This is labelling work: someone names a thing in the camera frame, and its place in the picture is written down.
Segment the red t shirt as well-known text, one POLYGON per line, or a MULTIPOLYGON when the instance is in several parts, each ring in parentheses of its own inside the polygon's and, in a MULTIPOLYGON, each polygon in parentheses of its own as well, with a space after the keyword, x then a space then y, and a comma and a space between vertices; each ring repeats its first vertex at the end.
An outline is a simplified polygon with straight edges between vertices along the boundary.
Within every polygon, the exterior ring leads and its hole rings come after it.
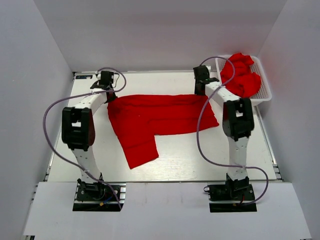
MULTIPOLYGON (((127 95, 107 105, 108 118, 130 169, 159 157, 156 136, 190 134, 207 100, 205 95, 127 95)), ((218 127, 210 104, 199 130, 218 127)))

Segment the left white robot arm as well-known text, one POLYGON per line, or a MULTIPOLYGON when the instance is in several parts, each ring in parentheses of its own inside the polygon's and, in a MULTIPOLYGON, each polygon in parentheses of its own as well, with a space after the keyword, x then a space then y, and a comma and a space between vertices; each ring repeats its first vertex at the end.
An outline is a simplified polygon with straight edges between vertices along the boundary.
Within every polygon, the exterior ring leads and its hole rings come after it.
POLYGON ((116 94, 112 91, 115 73, 103 70, 97 75, 97 81, 90 87, 94 92, 105 90, 103 93, 93 93, 85 96, 79 103, 62 110, 62 142, 74 154, 77 164, 83 169, 81 181, 91 184, 88 193, 99 200, 105 196, 106 187, 97 182, 103 180, 98 169, 93 152, 96 138, 94 114, 104 104, 115 100, 116 94))

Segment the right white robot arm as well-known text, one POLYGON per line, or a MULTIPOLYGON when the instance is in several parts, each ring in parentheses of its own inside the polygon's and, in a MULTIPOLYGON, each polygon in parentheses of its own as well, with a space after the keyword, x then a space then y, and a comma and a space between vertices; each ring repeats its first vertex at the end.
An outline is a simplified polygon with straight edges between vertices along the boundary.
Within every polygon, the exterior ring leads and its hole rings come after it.
POLYGON ((247 145, 254 129, 254 118, 251 100, 241 98, 226 87, 220 84, 219 80, 210 78, 209 70, 206 66, 200 65, 193 68, 195 88, 194 93, 205 95, 206 89, 212 93, 205 101, 196 127, 196 142, 200 155, 209 163, 228 168, 226 181, 229 184, 225 187, 226 195, 236 200, 244 193, 244 188, 249 185, 249 177, 246 169, 247 165, 247 145), (209 100, 213 99, 222 107, 222 129, 227 136, 229 145, 229 164, 215 163, 203 154, 199 140, 200 123, 203 119, 205 108, 209 100))

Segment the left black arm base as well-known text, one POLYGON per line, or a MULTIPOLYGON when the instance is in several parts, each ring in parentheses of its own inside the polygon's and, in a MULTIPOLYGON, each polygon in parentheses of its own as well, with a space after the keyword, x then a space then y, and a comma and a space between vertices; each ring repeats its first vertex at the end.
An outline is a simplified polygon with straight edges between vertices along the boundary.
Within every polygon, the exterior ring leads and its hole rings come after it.
POLYGON ((85 183, 80 178, 73 201, 73 212, 120 212, 125 203, 126 184, 85 183))

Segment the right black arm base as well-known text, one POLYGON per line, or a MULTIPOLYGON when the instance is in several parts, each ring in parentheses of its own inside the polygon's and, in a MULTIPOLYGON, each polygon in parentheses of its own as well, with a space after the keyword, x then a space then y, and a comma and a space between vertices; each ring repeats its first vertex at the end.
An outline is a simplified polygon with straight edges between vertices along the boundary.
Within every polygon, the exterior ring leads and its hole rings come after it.
POLYGON ((257 212, 253 186, 232 189, 228 183, 209 184, 203 188, 208 195, 210 213, 253 213, 257 212))

